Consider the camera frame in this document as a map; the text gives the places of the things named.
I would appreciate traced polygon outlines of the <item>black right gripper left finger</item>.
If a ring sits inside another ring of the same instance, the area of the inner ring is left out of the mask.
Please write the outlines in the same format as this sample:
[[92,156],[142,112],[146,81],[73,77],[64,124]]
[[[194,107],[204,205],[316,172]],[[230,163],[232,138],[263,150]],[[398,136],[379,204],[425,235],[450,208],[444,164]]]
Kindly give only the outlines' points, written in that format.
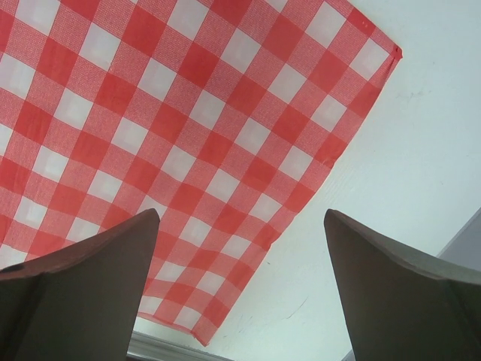
[[159,229],[153,208],[1,270],[3,360],[124,360]]

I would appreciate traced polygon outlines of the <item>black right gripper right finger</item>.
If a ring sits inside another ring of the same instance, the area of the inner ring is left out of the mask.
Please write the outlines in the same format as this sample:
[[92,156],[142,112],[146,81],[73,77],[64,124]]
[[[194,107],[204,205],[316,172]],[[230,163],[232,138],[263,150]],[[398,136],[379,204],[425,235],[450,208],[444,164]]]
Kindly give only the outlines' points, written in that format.
[[357,360],[478,360],[480,273],[329,209],[328,252]]

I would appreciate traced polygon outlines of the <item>red white checkered cloth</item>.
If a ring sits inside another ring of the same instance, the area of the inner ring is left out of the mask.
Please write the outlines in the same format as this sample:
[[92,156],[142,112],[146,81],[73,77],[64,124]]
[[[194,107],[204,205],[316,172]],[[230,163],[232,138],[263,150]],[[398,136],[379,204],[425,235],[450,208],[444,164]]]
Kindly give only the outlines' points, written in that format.
[[2,267],[153,208],[139,314],[207,345],[401,57],[347,1],[3,1]]

